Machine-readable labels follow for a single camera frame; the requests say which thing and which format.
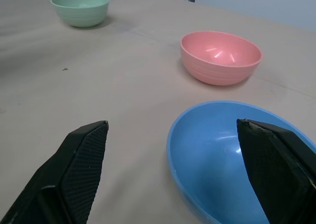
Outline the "green plastic bowl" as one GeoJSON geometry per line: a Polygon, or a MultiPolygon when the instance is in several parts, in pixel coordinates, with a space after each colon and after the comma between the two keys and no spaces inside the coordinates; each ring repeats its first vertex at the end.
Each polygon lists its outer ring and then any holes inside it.
{"type": "Polygon", "coordinates": [[[102,23],[108,13],[109,0],[51,0],[58,17],[77,28],[90,28],[102,23]]]}

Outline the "blue plastic bowl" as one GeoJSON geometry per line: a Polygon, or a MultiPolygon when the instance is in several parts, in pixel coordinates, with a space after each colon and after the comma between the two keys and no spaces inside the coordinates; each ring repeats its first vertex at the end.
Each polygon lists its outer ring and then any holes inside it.
{"type": "Polygon", "coordinates": [[[237,137],[237,120],[252,119],[293,131],[298,128],[262,108],[234,101],[195,105],[172,124],[167,137],[171,175],[203,224],[269,224],[249,182],[237,137]]]}

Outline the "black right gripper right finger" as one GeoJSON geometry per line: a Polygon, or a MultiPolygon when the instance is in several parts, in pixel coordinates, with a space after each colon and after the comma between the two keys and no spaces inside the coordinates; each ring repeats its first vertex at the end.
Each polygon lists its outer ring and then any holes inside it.
{"type": "Polygon", "coordinates": [[[291,130],[238,119],[248,179],[270,224],[316,224],[316,153],[291,130]]]}

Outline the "red plastic bowl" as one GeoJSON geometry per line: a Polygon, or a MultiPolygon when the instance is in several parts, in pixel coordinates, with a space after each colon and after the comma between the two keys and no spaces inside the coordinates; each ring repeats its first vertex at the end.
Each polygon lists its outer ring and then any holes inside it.
{"type": "Polygon", "coordinates": [[[229,33],[199,31],[180,42],[181,60],[194,78],[211,85],[228,86],[252,75],[262,61],[251,41],[229,33]]]}

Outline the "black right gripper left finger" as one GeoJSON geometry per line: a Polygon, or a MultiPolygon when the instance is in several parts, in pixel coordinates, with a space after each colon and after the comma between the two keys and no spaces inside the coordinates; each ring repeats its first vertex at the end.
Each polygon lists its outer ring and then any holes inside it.
{"type": "Polygon", "coordinates": [[[108,130],[102,120],[69,133],[0,224],[86,224],[101,180],[108,130]]]}

